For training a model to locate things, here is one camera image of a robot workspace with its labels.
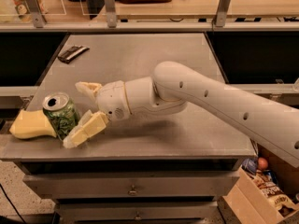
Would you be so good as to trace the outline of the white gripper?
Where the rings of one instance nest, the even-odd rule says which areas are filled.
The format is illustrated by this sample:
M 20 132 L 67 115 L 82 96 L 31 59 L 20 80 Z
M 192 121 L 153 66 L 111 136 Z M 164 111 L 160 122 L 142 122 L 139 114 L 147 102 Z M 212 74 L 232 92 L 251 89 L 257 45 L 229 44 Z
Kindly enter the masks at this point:
M 116 121 L 130 117 L 131 112 L 123 81 L 107 83 L 103 87 L 100 83 L 80 81 L 75 84 L 75 87 L 78 92 L 96 102 L 100 111 L 93 113 L 88 110 L 81 117 L 78 125 L 64 139 L 65 148 L 77 147 L 102 132 L 109 123 L 108 119 Z

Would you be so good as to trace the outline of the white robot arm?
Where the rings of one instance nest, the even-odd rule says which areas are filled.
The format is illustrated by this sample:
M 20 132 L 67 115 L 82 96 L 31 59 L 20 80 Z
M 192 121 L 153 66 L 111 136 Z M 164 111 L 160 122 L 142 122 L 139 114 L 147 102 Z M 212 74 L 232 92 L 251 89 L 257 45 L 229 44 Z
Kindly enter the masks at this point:
M 261 146 L 299 166 L 299 110 L 206 77 L 176 62 L 162 62 L 150 77 L 127 82 L 78 82 L 76 88 L 98 106 L 87 111 L 64 139 L 77 147 L 110 121 L 146 112 L 173 114 L 190 102 L 230 124 Z

